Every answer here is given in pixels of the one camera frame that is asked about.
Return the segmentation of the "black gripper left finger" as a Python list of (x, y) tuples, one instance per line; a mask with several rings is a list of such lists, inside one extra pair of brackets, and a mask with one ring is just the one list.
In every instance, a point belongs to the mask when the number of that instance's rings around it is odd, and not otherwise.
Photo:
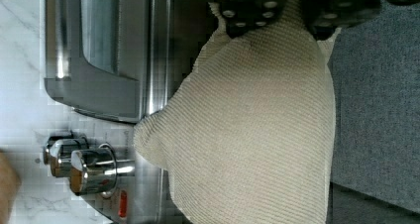
[(279, 19), (287, 0), (205, 0), (217, 3), (225, 19), (227, 34), (239, 37)]

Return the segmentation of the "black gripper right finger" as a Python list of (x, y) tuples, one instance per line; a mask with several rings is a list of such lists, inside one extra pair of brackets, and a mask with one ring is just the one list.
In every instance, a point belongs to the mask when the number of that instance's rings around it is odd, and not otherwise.
[[(420, 0), (386, 0), (410, 6)], [(302, 0), (305, 26), (316, 41), (329, 39), (337, 28), (351, 28), (372, 20), (381, 11), (381, 0)]]

